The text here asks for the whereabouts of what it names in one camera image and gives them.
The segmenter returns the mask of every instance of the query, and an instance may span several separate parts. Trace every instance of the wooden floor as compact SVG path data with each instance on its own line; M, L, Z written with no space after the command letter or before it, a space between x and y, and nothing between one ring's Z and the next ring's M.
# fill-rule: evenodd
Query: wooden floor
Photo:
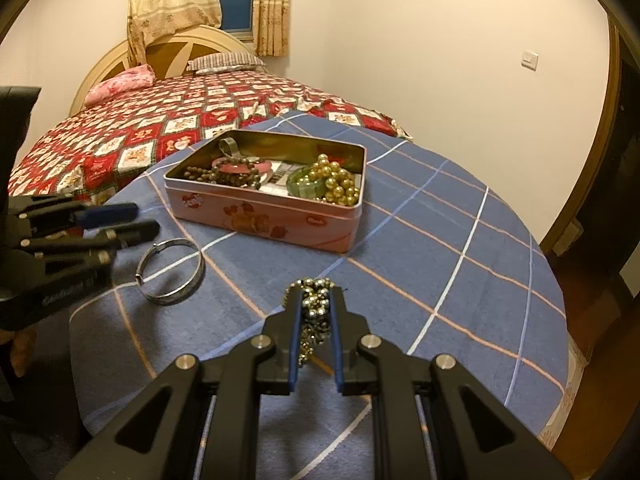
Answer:
M607 290L606 274L587 261L574 254L573 261L554 264L569 332L591 355L553 450L580 480L599 468L640 401L640 308L619 308Z

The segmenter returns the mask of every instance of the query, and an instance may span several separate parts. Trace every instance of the tablecloth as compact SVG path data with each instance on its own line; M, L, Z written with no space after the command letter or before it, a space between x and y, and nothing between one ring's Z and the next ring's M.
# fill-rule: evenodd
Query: tablecloth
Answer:
M228 352L260 332L284 288L329 276L348 309L403 351L448 352L533 433L557 407L567 378L562 294L517 215L454 162L362 127L290 112L252 129L355 142L368 150L356 245L333 254L174 218L163 175L198 145L149 169L112 202L137 202L162 225L158 240L192 238L206 276L188 300L148 303L133 281L148 245L121 251L109 290L79 304L70 344L79 409L96 433L176 356ZM170 290L194 268L188 250L166 250L148 272ZM372 478L370 402L343 398L330 346L302 368L296 392L263 397L258 473L263 479Z

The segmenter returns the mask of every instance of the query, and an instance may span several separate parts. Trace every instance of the silver screw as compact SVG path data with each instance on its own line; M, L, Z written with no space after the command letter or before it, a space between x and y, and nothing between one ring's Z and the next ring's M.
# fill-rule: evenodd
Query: silver screw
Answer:
M362 343L362 346L364 346L364 348L368 348L369 350L378 348L380 345L382 345L382 339L380 339L375 334L367 334L362 336L360 342Z
M265 334L258 334L251 338L251 345L258 350L262 350L271 345L271 338Z
M175 365L180 368L180 370L189 370L196 365L196 358L191 354L182 354L175 360Z
M108 264L111 261L111 255L107 251L98 251L98 261L102 264Z
M440 354L436 357L436 365L441 370L451 370L456 365L456 358L450 354Z

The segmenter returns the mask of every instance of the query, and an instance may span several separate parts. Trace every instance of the light switch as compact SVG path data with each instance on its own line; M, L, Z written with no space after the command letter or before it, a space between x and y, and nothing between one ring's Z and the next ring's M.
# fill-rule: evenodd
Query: light switch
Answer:
M522 53L522 66L526 66L532 70L538 68L538 54L525 50Z

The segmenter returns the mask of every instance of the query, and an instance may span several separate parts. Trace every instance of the wooden headboard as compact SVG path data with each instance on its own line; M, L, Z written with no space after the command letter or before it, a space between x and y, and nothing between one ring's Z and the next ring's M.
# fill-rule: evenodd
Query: wooden headboard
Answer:
M229 33L207 25L199 25L151 43L146 48L146 62L153 67L158 79L165 79L185 74L189 60L215 52L254 54L242 41ZM84 98L91 88L127 68L127 42L123 41L108 51L84 78L76 92L69 116L82 110Z

